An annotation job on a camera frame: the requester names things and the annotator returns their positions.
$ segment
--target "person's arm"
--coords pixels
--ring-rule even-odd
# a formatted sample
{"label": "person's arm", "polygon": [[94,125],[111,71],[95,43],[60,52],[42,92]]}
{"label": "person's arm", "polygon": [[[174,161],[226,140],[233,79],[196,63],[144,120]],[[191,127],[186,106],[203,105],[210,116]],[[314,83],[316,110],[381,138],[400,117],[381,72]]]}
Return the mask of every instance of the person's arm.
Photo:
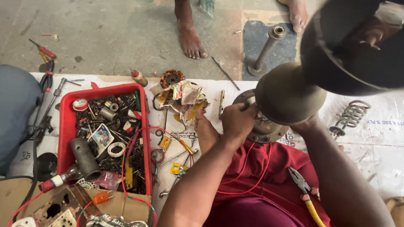
{"label": "person's arm", "polygon": [[318,115],[291,127],[316,170],[321,205],[336,226],[395,226],[386,205],[354,162],[338,147]]}
{"label": "person's arm", "polygon": [[254,126],[256,105],[241,111],[242,103],[222,114],[223,136],[171,190],[158,227],[199,227],[208,218],[220,181],[236,150]]}

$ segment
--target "red screwdriver handle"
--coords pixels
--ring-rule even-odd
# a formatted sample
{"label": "red screwdriver handle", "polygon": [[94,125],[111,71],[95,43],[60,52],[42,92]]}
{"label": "red screwdriver handle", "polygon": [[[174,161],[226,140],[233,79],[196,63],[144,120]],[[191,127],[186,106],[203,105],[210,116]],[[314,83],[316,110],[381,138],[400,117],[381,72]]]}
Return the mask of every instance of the red screwdriver handle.
{"label": "red screwdriver handle", "polygon": [[44,52],[46,55],[48,55],[50,58],[55,59],[56,55],[52,53],[50,50],[46,49],[45,47],[41,46],[40,49],[42,52]]}

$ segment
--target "person's hand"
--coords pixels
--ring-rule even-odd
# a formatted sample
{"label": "person's hand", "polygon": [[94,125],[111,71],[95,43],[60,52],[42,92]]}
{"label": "person's hand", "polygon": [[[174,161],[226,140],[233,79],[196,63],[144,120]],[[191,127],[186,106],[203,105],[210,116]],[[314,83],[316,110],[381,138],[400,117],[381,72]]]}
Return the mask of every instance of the person's hand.
{"label": "person's hand", "polygon": [[251,105],[246,110],[244,109],[244,103],[233,104],[226,107],[221,116],[223,138],[237,144],[238,147],[244,143],[247,135],[253,129],[254,118],[259,112],[256,104]]}
{"label": "person's hand", "polygon": [[318,117],[318,113],[311,116],[307,121],[300,123],[298,125],[290,126],[290,128],[299,133],[299,135],[303,136],[304,134],[313,132],[317,130],[323,125],[320,118]]}

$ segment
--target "crumpled paper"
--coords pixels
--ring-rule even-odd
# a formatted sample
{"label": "crumpled paper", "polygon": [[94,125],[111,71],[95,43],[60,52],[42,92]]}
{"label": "crumpled paper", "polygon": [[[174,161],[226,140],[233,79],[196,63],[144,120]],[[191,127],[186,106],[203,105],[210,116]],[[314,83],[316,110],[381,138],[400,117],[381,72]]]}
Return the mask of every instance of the crumpled paper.
{"label": "crumpled paper", "polygon": [[178,112],[175,115],[177,121],[183,121],[185,125],[195,124],[195,114],[198,109],[206,108],[209,103],[203,94],[203,87],[183,80],[163,89],[160,84],[150,88],[154,96],[157,109],[171,107]]}
{"label": "crumpled paper", "polygon": [[90,216],[90,221],[86,224],[86,227],[148,227],[144,221],[132,221],[126,223],[122,216],[112,216],[104,214],[103,216]]}

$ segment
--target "red cloth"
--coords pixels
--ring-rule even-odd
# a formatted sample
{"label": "red cloth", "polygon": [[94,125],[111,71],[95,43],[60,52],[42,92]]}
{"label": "red cloth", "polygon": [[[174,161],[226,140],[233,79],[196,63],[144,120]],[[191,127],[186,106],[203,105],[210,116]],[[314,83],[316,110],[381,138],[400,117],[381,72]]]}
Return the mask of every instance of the red cloth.
{"label": "red cloth", "polygon": [[[233,156],[222,182],[228,182],[238,176],[247,159],[243,174],[239,179],[220,184],[218,191],[243,192],[251,189],[261,177],[268,162],[269,166],[261,182],[250,192],[239,195],[227,195],[216,193],[213,207],[223,202],[246,197],[260,197],[272,201],[278,208],[291,214],[304,226],[317,226],[311,217],[306,204],[300,199],[303,194],[289,174],[288,168],[292,167],[304,177],[311,187],[318,187],[318,178],[309,156],[293,147],[275,142],[271,144],[254,144],[248,157],[247,151],[252,142],[246,140],[244,146],[239,148]],[[320,202],[311,196],[318,216],[326,226],[330,226],[330,219],[320,205]]]}

